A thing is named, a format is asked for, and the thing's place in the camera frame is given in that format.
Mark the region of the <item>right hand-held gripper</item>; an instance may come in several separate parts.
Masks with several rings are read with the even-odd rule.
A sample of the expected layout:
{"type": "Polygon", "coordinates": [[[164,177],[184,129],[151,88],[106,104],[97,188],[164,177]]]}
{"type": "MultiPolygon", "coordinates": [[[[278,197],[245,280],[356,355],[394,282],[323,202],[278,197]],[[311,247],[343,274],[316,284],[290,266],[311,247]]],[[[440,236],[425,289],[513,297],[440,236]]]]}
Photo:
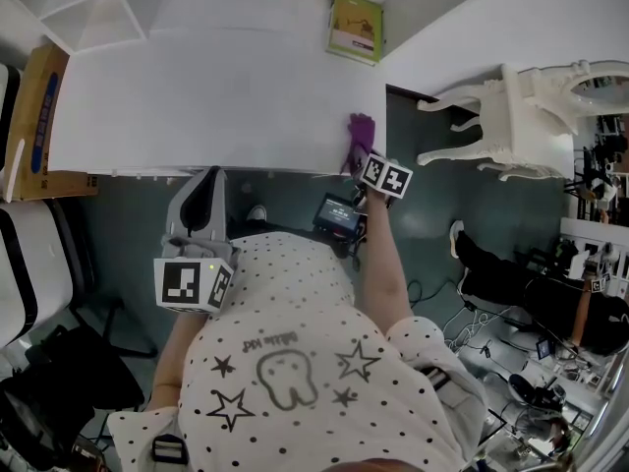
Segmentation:
{"type": "Polygon", "coordinates": [[[367,190],[383,194],[388,207],[393,201],[402,199],[413,171],[378,152],[358,152],[351,156],[351,175],[356,185],[352,205],[354,210],[365,210],[367,190]]]}

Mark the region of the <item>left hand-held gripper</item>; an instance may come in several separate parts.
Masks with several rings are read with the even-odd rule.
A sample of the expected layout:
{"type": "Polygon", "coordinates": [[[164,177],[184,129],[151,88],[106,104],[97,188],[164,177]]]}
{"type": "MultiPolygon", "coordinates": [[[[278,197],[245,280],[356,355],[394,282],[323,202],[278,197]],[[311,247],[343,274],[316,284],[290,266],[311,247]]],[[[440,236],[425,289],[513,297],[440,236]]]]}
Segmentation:
{"type": "Polygon", "coordinates": [[[237,249],[224,242],[225,183],[224,170],[213,166],[192,176],[172,198],[166,233],[174,236],[162,238],[162,255],[153,260],[158,307],[178,313],[220,311],[237,265],[237,249]]]}

